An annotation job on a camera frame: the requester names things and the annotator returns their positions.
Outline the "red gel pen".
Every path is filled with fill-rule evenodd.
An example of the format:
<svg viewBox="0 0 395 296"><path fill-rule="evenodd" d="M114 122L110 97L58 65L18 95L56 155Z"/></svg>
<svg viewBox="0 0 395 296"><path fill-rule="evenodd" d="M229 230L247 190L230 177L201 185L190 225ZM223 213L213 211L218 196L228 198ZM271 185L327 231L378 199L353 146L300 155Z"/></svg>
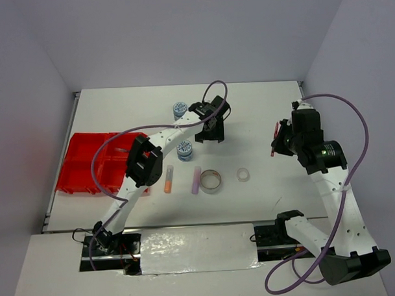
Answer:
<svg viewBox="0 0 395 296"><path fill-rule="evenodd" d="M278 150L281 149L280 141L279 141L279 138L278 138L279 137L279 131L280 131L280 122L277 122L275 124L275 131L274 131L273 141L271 143L271 147L272 147L271 153L270 153L271 157L273 157L275 155L277 149Z"/></svg>

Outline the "blue gel pen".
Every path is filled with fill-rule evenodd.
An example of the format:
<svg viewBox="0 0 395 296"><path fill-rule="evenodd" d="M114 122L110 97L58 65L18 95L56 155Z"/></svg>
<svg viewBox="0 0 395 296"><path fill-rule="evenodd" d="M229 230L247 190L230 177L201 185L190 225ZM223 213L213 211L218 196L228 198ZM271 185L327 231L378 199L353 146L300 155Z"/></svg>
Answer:
<svg viewBox="0 0 395 296"><path fill-rule="evenodd" d="M129 153L129 152L130 152L130 151L127 150L127 149L122 149L122 148L119 148L119 147L116 147L116 148L114 149L114 151L115 151L115 152L120 152L120 153Z"/></svg>

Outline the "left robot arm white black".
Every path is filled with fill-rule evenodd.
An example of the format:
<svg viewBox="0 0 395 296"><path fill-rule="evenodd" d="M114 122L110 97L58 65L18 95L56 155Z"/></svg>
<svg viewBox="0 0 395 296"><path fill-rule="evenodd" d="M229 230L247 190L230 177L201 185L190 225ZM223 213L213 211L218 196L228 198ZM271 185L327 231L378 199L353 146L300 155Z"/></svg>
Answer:
<svg viewBox="0 0 395 296"><path fill-rule="evenodd" d="M93 227L93 241L105 254L120 248L125 222L141 194L155 184L163 173L163 160L180 145L194 137L196 142L224 141L224 114L230 105L225 97L216 96L210 102L197 102L171 125L155 125L161 130L148 137L137 136L128 151L126 170L117 193L100 186L99 189L114 201L107 213Z"/></svg>

